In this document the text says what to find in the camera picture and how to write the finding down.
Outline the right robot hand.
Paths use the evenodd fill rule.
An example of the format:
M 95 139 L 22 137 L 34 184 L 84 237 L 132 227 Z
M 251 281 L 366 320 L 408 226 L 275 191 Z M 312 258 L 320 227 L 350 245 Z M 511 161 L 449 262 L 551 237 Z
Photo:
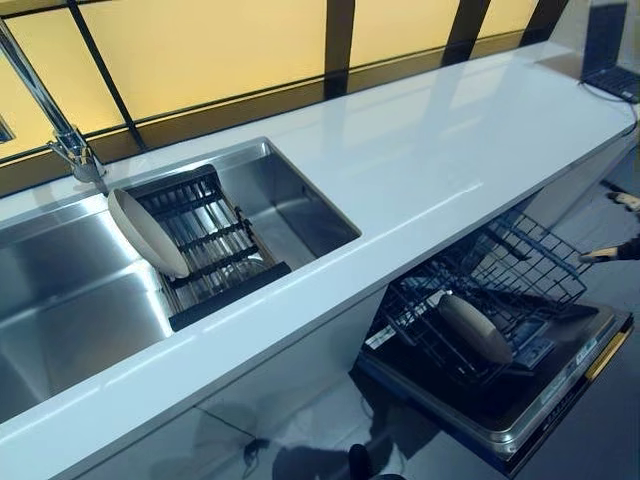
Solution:
M 633 214 L 639 220 L 639 198 L 625 192 L 608 192 L 607 198 L 613 203 L 622 205 L 626 211 Z M 603 247 L 590 252 L 582 253 L 578 260 L 582 264 L 604 263 L 609 261 L 638 261 L 639 260 L 639 236 L 636 236 L 623 244 Z

